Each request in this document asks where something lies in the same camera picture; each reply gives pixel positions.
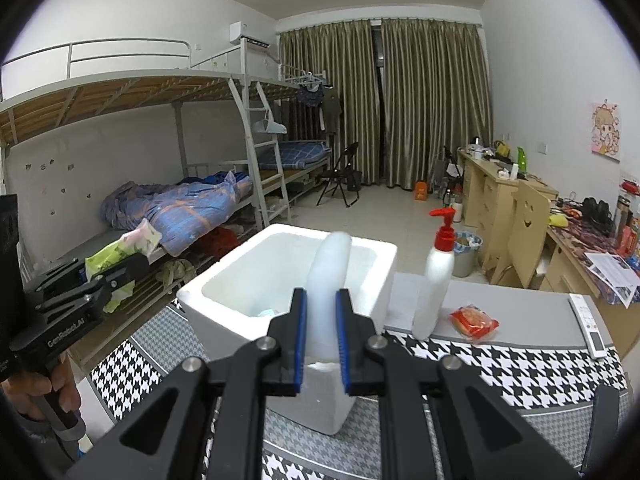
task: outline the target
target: blue gripper pad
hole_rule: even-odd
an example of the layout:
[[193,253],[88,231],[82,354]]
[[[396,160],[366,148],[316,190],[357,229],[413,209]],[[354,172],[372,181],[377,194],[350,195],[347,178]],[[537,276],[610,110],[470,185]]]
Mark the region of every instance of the blue gripper pad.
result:
[[294,354],[295,375],[293,379],[296,393],[300,393],[302,386],[302,375],[305,367],[305,344],[306,344],[306,290],[302,291],[300,301],[300,318],[298,321],[298,332],[296,334],[296,350]]
[[335,322],[336,330],[338,331],[338,350],[340,351],[340,375],[342,376],[342,386],[344,386],[344,391],[348,394],[351,386],[351,363],[344,312],[344,309],[347,307],[350,308],[351,305],[347,306],[344,304],[341,291],[339,290],[335,293]]

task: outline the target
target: wooden bed slats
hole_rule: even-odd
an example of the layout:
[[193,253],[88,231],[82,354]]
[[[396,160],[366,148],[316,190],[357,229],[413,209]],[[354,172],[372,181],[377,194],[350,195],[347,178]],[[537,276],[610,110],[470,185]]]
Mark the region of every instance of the wooden bed slats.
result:
[[[89,82],[79,77],[66,80],[65,88],[31,98],[32,92],[27,92],[24,101],[20,101],[18,96],[0,103],[0,137],[7,145],[13,146],[65,124],[107,113],[174,101],[232,100],[228,78],[239,83],[238,76],[231,74],[202,75],[195,70],[191,73],[178,72],[175,75],[136,76],[136,71],[132,71],[127,73],[127,77],[112,79],[109,76],[124,73],[110,73],[104,74],[103,80]],[[250,98],[259,100],[255,87],[252,85],[251,88]],[[262,82],[262,88],[270,100],[294,97],[297,90],[292,85],[276,82]]]

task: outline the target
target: air conditioner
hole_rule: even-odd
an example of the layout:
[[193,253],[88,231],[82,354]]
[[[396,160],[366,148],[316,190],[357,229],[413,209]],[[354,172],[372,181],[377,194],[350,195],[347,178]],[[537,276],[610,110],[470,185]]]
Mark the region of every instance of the air conditioner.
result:
[[270,44],[266,41],[260,40],[253,31],[251,31],[246,23],[235,22],[229,25],[229,41],[237,45],[242,38],[246,38],[249,43],[261,46],[263,48],[269,48]]

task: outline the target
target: white wall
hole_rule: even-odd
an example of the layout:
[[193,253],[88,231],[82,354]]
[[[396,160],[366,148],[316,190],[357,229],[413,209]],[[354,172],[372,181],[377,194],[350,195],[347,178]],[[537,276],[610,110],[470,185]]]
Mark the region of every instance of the white wall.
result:
[[[8,58],[55,44],[103,38],[160,38],[187,41],[193,62],[232,46],[229,25],[242,21],[261,38],[275,42],[275,20],[233,0],[46,0],[27,24]],[[149,42],[101,43],[77,46],[74,58],[135,52],[186,53],[184,46]],[[37,54],[9,64],[2,70],[4,97],[64,79],[67,49]],[[229,55],[206,70],[238,71],[239,57]],[[186,68],[188,60],[174,57],[122,57],[73,63],[72,76],[132,68]],[[265,67],[262,57],[251,56],[255,75],[276,70]]]
[[[69,41],[153,37],[201,45],[193,52],[197,61],[228,48],[228,26],[239,20],[274,41],[274,20],[231,0],[47,0],[10,56]],[[91,53],[148,48],[135,46],[137,50],[130,43],[108,44]],[[168,52],[162,50],[166,46],[153,48]],[[89,53],[79,51],[78,56]],[[215,69],[239,70],[238,58],[230,58],[228,66]],[[15,63],[3,71],[5,97],[64,78],[65,63],[64,51]],[[130,57],[75,64],[72,76],[175,66],[180,64],[172,58]],[[214,69],[208,64],[204,68]],[[271,68],[261,56],[250,57],[253,74],[268,75]],[[233,102],[185,104],[182,118],[188,163],[245,158],[242,124]],[[163,105],[64,126],[13,147],[7,171],[9,189],[18,193],[20,234],[30,255],[35,262],[56,259],[108,227],[99,218],[100,203],[121,184],[170,184],[181,179],[174,111]]]
[[[615,206],[621,170],[640,176],[640,70],[615,22],[597,0],[486,0],[481,13],[494,137],[523,146],[561,196]],[[604,99],[622,111],[620,163],[590,150],[591,103]]]
[[[187,103],[182,122],[188,163],[246,158],[232,102]],[[29,254],[53,261],[109,227],[100,204],[121,184],[182,178],[174,110],[140,108],[63,126],[13,147],[7,171]]]

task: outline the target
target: hand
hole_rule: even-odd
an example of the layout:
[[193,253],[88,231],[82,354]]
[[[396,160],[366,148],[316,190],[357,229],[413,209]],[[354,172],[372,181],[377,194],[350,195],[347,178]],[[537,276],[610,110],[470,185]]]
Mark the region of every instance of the hand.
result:
[[22,370],[4,381],[2,390],[18,413],[33,420],[45,420],[45,416],[31,397],[48,394],[51,390],[60,392],[60,407],[65,412],[77,410],[81,403],[71,370],[71,361],[66,359],[66,353],[60,355],[60,364],[53,369],[50,379]]

